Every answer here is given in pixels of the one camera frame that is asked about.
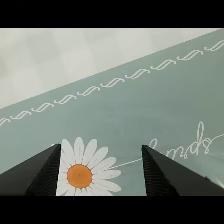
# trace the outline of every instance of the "daisy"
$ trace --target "daisy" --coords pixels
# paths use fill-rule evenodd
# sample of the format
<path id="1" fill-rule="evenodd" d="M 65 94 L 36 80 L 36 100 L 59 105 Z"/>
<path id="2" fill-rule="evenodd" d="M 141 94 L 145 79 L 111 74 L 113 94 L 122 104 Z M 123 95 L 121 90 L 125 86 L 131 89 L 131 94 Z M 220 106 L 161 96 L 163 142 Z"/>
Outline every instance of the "daisy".
<path id="1" fill-rule="evenodd" d="M 65 196 L 112 196 L 121 188 L 108 179 L 121 174 L 120 170 L 110 170 L 116 158 L 106 158 L 107 147 L 98 151 L 97 140 L 92 139 L 84 150 L 82 138 L 78 137 L 74 149 L 66 140 L 62 140 L 60 167 L 56 195 Z"/>

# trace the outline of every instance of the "black object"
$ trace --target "black object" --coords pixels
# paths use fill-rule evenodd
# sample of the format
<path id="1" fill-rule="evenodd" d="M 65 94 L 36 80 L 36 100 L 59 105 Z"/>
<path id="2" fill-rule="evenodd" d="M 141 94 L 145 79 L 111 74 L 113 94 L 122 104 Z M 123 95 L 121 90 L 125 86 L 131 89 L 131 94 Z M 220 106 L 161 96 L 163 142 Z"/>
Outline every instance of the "black object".
<path id="1" fill-rule="evenodd" d="M 55 195 L 57 183 L 55 177 L 58 175 L 60 153 L 61 145 L 53 145 L 2 173 L 0 195 Z"/>
<path id="2" fill-rule="evenodd" d="M 156 150 L 142 146 L 147 196 L 224 196 L 224 189 Z"/>

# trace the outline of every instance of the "wavy line pattern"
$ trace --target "wavy line pattern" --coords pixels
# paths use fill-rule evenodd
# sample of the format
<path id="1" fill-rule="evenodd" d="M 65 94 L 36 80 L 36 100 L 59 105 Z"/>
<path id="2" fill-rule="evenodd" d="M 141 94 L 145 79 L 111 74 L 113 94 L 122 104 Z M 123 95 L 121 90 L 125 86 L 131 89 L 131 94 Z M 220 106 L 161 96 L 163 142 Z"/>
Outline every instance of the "wavy line pattern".
<path id="1" fill-rule="evenodd" d="M 138 77 L 140 77 L 144 72 L 150 73 L 149 70 L 147 69 L 139 69 L 137 72 L 135 72 L 133 75 L 131 76 L 127 76 L 125 75 L 125 78 L 127 79 L 137 79 Z"/>
<path id="2" fill-rule="evenodd" d="M 211 48 L 204 47 L 204 50 L 206 50 L 206 51 L 217 51 L 217 50 L 219 50 L 223 46 L 224 46 L 224 40 L 221 40 L 218 43 L 216 43 L 214 46 L 212 46 Z M 190 53 L 188 53 L 186 56 L 184 56 L 183 58 L 180 58 L 179 56 L 177 56 L 177 60 L 179 60 L 179 61 L 189 61 L 192 58 L 194 58 L 197 54 L 203 55 L 203 51 L 193 50 Z M 159 64 L 157 67 L 150 66 L 150 68 L 153 69 L 153 70 L 163 70 L 164 68 L 166 68 L 171 63 L 172 64 L 176 64 L 177 62 L 174 61 L 174 60 L 168 59 L 168 60 L 165 60 L 164 62 L 162 62 L 161 64 Z M 134 74 L 132 74 L 130 76 L 125 75 L 125 78 L 126 79 L 137 79 L 142 74 L 144 74 L 146 72 L 150 73 L 150 70 L 148 70 L 148 69 L 139 69 L 138 71 L 136 71 Z M 125 80 L 122 79 L 122 78 L 114 78 L 109 83 L 107 83 L 106 85 L 103 85 L 101 83 L 100 86 L 101 87 L 106 87 L 106 88 L 111 88 L 111 87 L 115 86 L 118 82 L 125 82 Z M 79 96 L 88 96 L 92 92 L 94 92 L 95 90 L 100 91 L 100 88 L 97 87 L 97 86 L 91 86 L 87 90 L 85 90 L 83 93 L 77 92 L 77 95 L 79 95 Z M 66 95 L 65 97 L 63 97 L 60 101 L 54 100 L 53 102 L 55 104 L 65 104 L 65 103 L 67 103 L 71 99 L 77 99 L 77 97 L 75 95 L 73 95 L 73 94 L 69 94 L 69 95 Z M 52 103 L 44 103 L 40 107 L 38 107 L 36 110 L 33 109 L 33 108 L 31 108 L 31 110 L 33 112 L 38 112 L 39 113 L 39 112 L 42 112 L 42 111 L 46 110 L 48 107 L 54 107 L 54 104 L 52 104 Z M 20 120 L 23 117 L 25 117 L 26 115 L 32 115 L 32 113 L 29 112 L 29 111 L 22 111 L 16 117 L 10 116 L 10 118 L 13 119 L 13 120 Z M 0 126 L 2 126 L 5 122 L 11 122 L 11 120 L 7 119 L 7 118 L 0 119 Z M 156 146 L 157 139 L 153 139 L 152 142 L 150 142 L 150 144 Z"/>
<path id="3" fill-rule="evenodd" d="M 44 103 L 40 107 L 38 107 L 36 110 L 34 110 L 33 108 L 31 108 L 31 110 L 34 111 L 34 112 L 38 112 L 39 113 L 39 112 L 44 111 L 49 106 L 54 107 L 54 105 L 52 103 Z"/>
<path id="4" fill-rule="evenodd" d="M 115 79 L 112 79 L 110 82 L 108 82 L 105 86 L 102 83 L 100 83 L 100 85 L 102 87 L 111 88 L 115 86 L 118 82 L 125 82 L 125 80 L 121 78 L 115 78 Z"/>
<path id="5" fill-rule="evenodd" d="M 79 95 L 79 96 L 88 96 L 90 93 L 92 93 L 94 90 L 98 90 L 98 91 L 100 91 L 100 88 L 99 87 L 97 87 L 97 86 L 91 86 L 91 87 L 89 87 L 85 92 L 83 92 L 83 93 L 79 93 L 79 92 L 77 92 L 77 95 Z"/>
<path id="6" fill-rule="evenodd" d="M 217 51 L 219 50 L 222 46 L 224 46 L 224 40 L 221 40 L 219 41 L 217 44 L 215 44 L 213 47 L 211 48 L 207 48 L 207 47 L 204 47 L 204 49 L 206 51 Z"/>
<path id="7" fill-rule="evenodd" d="M 186 56 L 184 56 L 183 58 L 180 58 L 179 56 L 177 56 L 177 59 L 180 61 L 189 61 L 191 58 L 193 58 L 198 53 L 200 53 L 201 55 L 204 54 L 203 51 L 193 50 L 190 53 L 188 53 Z"/>
<path id="8" fill-rule="evenodd" d="M 11 122 L 8 118 L 0 119 L 0 126 L 2 126 L 6 121 Z"/>
<path id="9" fill-rule="evenodd" d="M 60 101 L 54 100 L 54 103 L 65 104 L 65 103 L 67 103 L 72 98 L 77 99 L 76 96 L 69 94 L 69 95 L 63 97 Z"/>
<path id="10" fill-rule="evenodd" d="M 12 117 L 12 116 L 10 116 L 10 118 L 13 119 L 13 120 L 20 120 L 20 119 L 22 119 L 24 116 L 26 116 L 27 114 L 31 115 L 32 113 L 29 112 L 29 111 L 22 111 L 22 112 L 20 112 L 16 117 Z"/>
<path id="11" fill-rule="evenodd" d="M 165 60 L 161 64 L 159 64 L 157 67 L 150 66 L 151 69 L 156 69 L 156 70 L 162 70 L 166 68 L 170 63 L 176 64 L 177 62 L 171 59 Z"/>

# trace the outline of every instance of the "green placemat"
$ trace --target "green placemat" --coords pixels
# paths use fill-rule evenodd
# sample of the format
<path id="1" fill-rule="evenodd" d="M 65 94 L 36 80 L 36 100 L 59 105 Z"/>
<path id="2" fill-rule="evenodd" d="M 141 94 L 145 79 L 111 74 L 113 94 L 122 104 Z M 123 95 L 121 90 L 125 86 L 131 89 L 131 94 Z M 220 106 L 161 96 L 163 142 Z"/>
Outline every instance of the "green placemat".
<path id="1" fill-rule="evenodd" d="M 0 173 L 81 137 L 116 158 L 114 195 L 146 195 L 143 144 L 222 185 L 223 46 L 221 29 L 3 108 Z"/>

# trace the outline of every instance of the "white daisy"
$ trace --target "white daisy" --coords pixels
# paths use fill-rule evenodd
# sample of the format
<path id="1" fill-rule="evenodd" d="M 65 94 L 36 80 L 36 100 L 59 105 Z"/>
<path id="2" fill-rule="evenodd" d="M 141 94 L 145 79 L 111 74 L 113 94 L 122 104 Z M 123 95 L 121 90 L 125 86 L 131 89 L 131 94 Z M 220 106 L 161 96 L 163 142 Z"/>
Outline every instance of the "white daisy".
<path id="1" fill-rule="evenodd" d="M 65 196 L 112 196 L 110 191 L 118 192 L 121 188 L 108 179 L 121 174 L 120 170 L 110 170 L 116 158 L 104 159 L 107 147 L 97 152 L 97 140 L 92 139 L 86 149 L 82 138 L 75 140 L 74 150 L 70 143 L 62 140 L 61 159 L 56 195 Z"/>

